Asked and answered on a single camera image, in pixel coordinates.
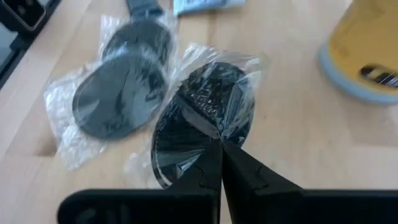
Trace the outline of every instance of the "yellow cup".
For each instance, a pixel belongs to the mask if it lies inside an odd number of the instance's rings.
[[[339,87],[375,103],[398,103],[398,0],[354,0],[320,53]]]

